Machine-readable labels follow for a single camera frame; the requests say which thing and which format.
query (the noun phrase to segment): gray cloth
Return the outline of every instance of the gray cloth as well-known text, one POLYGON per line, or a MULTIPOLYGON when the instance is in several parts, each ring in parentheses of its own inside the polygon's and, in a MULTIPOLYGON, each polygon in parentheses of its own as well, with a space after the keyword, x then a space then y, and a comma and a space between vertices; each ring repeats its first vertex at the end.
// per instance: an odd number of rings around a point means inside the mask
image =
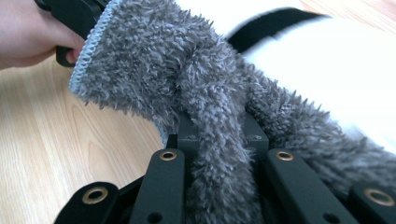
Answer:
POLYGON ((254 152, 241 132, 245 111, 270 148, 298 152, 330 188, 347 192, 355 182, 373 181, 396 190, 393 154, 348 139, 328 113, 279 88, 209 21, 171 0, 111 1, 81 52, 70 90, 151 120, 162 137, 176 131, 179 112, 191 116, 201 151, 187 192, 189 223, 263 223, 254 152))

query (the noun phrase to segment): black strap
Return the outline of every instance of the black strap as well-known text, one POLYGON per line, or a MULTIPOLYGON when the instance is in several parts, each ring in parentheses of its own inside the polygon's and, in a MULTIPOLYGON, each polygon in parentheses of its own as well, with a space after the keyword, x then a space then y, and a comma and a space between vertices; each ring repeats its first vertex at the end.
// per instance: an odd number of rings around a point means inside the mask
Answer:
POLYGON ((301 11, 297 8, 280 9, 275 12, 264 14, 254 21, 250 21, 234 33, 228 39, 228 42, 239 53, 243 53, 265 37, 275 36, 280 31, 294 24, 318 17, 324 16, 301 11))

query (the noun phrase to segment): wooden floor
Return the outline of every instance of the wooden floor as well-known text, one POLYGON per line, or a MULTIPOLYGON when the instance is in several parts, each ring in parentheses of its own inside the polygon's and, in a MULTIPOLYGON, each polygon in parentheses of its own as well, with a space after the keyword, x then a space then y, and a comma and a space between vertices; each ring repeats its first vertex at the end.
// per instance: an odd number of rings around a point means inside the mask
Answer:
MULTIPOLYGON (((302 0, 304 8, 396 34, 394 0, 302 0)), ((97 105, 67 84, 53 58, 0 72, 0 223, 51 223, 79 188, 119 188, 145 173, 161 148, 153 125, 97 105)))

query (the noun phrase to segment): hand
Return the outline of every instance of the hand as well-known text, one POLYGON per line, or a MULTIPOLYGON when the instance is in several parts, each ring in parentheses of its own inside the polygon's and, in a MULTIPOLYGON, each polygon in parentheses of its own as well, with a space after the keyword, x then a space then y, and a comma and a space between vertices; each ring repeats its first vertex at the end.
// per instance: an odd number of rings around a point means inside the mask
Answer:
POLYGON ((73 49, 66 55, 75 63, 84 45, 71 31, 34 0, 0 0, 0 69, 40 63, 55 52, 56 46, 73 49))

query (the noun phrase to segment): metal grommet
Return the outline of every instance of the metal grommet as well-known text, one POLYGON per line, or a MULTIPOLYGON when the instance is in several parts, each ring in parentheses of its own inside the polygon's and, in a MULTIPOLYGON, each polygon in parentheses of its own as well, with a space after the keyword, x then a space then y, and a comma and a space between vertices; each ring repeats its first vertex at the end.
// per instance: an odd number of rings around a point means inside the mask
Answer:
POLYGON ((390 195, 386 192, 379 189, 366 189, 364 191, 364 195, 369 198, 371 201, 384 205, 384 206, 393 206, 395 205, 395 201, 390 195))
POLYGON ((163 161, 172 161, 175 159, 176 156, 177 154, 173 151, 165 151, 161 154, 160 158, 163 161))
POLYGON ((82 196, 85 204, 95 204, 104 200, 108 195, 108 190, 104 187, 95 187, 87 190, 82 196))
POLYGON ((282 161, 292 161, 294 159, 293 155, 291 155, 289 152, 285 152, 285 151, 277 152, 276 156, 278 159, 280 159, 282 161))

